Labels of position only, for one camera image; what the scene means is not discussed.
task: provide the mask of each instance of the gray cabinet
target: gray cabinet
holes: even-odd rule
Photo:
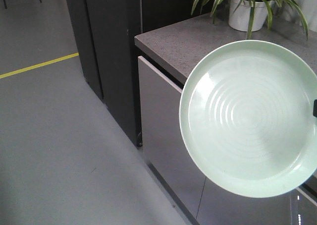
[[[205,181],[181,137],[181,89],[142,56],[139,78],[143,152],[199,224],[317,224],[317,204],[300,189],[257,199],[232,194]]]
[[[191,160],[178,124],[181,89],[139,57],[143,152],[196,217],[205,176]]]

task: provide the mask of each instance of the yellow line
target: yellow line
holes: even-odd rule
[[[16,74],[19,74],[19,73],[22,73],[22,72],[25,72],[25,71],[28,71],[28,70],[33,70],[33,69],[36,69],[36,68],[39,68],[39,67],[42,67],[42,66],[45,66],[45,65],[53,64],[53,63],[56,63],[56,62],[59,62],[59,61],[62,61],[62,60],[70,59],[70,58],[78,56],[78,55],[79,55],[78,53],[74,53],[74,54],[70,54],[70,55],[67,55],[67,56],[62,56],[60,58],[56,58],[54,60],[45,61],[45,62],[40,63],[40,64],[36,64],[36,65],[32,65],[32,66],[29,66],[29,67],[26,67],[26,68],[22,68],[22,69],[19,69],[19,70],[8,72],[6,74],[0,75],[0,79],[6,78],[6,77],[9,77],[9,76],[12,76],[12,75],[16,75]]]

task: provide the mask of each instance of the gray floor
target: gray floor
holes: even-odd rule
[[[65,0],[0,9],[0,74],[76,52]],[[0,79],[0,225],[188,224],[79,57]]]

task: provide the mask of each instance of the gray countertop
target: gray countertop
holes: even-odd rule
[[[185,84],[195,65],[212,50],[244,40],[245,32],[232,29],[227,21],[212,23],[208,14],[178,22],[135,37],[135,45],[179,82]],[[276,18],[273,28],[254,32],[253,39],[279,44],[300,56],[317,73],[317,33],[306,41],[301,26]]]

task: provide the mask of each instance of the plate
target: plate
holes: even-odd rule
[[[317,168],[317,77],[293,52],[245,40],[205,56],[188,77],[179,121],[197,167],[220,187],[272,197]]]

